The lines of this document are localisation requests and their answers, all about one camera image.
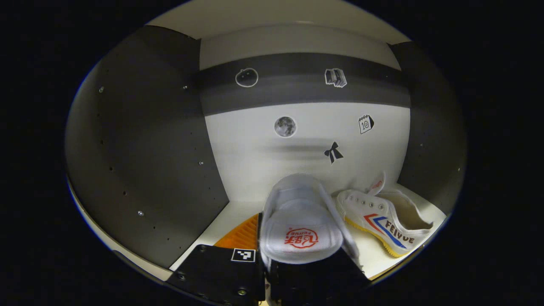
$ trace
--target dark gray wall stripe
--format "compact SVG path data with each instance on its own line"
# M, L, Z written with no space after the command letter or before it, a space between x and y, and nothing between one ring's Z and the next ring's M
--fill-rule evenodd
M241 69L258 73L255 86L239 86ZM347 85L325 84L325 69L344 71ZM308 102L370 102L410 107L403 74L348 56L320 53L272 54L235 60L200 71L197 82L204 115L252 107Z
M228 203L191 83L199 48L173 30L139 29L89 73L66 127L68 176L87 213L163 268Z
M414 42L391 50L403 73L413 80L410 138L398 182L449 214L465 174L467 141L461 106L440 70Z

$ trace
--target black metal plate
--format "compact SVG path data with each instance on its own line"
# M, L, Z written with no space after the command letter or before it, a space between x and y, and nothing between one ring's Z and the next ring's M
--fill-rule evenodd
M264 300L260 255L255 251L254 261L233 261L233 252L234 249L200 244L166 282L207 301L256 306Z
M360 305L370 284L342 248L304 265L273 261L267 279L271 299L281 300L282 306Z

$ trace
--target canvas shoe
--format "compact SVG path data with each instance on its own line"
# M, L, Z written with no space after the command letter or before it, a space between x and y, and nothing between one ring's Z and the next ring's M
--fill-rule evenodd
M267 270L271 261L307 264L342 247L358 265L358 248L323 185L307 174L281 179L267 197L259 249Z
M378 238L387 251L401 257L428 236L432 223L421 218L416 205L399 190L382 192L385 173L368 192L345 190L336 197L336 208L346 223Z

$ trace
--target red and blue stripe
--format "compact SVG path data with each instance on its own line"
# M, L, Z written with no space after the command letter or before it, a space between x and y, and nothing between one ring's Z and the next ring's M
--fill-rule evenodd
M397 238L395 238L395 236L393 236L386 228L384 228L383 225L381 225L381 224L378 222L378 221L387 219L387 217L377 217L377 218L373 218L373 219L372 219L373 222L371 222L371 221L370 221L370 218L375 217L375 216L378 216L378 214L373 213L373 214L371 214L371 215L366 215L366 216L364 217L364 219L368 222L368 224L370 224L371 227L373 227L373 228L374 228L375 230L377 230L378 232L380 232L380 233L382 233L382 234L384 234L384 232L385 232L385 234L386 234L387 236L389 236L389 238L391 238L391 240L393 241L394 244L396 244L397 246L399 246L399 247L405 249L406 247L403 246L403 244L400 243L400 241L399 241Z

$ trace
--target shoe tongue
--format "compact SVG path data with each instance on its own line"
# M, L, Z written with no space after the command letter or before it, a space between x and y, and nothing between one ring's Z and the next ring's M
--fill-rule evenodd
M372 182L369 187L368 195L377 195L383 188L385 184L385 171L382 171Z

